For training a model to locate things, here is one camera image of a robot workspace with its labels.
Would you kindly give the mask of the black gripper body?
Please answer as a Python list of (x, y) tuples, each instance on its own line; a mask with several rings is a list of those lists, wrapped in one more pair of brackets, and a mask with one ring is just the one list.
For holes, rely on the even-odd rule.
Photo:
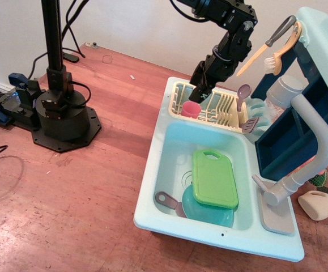
[(233, 75), (238, 66), (236, 60), (226, 60), (215, 54), (207, 55), (204, 61), (196, 66), (190, 84), (194, 90), (213, 89), (218, 82), (225, 82)]

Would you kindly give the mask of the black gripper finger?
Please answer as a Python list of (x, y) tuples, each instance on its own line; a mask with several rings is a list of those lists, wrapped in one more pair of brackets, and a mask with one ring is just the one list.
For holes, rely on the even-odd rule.
[(211, 95), (211, 89), (203, 84), (198, 84), (189, 96), (189, 100), (202, 103)]

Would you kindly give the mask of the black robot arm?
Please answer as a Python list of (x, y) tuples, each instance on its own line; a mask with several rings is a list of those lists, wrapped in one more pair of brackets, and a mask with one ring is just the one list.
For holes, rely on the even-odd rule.
[(202, 103), (218, 82), (231, 77), (252, 49), (249, 40), (258, 23), (254, 8), (244, 1), (181, 1), (192, 8), (198, 20), (211, 21), (227, 30), (220, 43), (213, 47), (195, 68), (190, 84), (194, 86), (189, 100)]

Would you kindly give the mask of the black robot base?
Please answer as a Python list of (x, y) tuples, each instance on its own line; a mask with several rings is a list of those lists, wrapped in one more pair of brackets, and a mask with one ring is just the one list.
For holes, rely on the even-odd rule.
[(55, 152), (88, 146), (101, 130), (101, 123), (88, 98), (74, 90), (81, 86), (63, 64), (59, 1), (42, 1), (48, 68), (48, 89), (36, 100), (40, 127), (32, 130), (35, 144)]

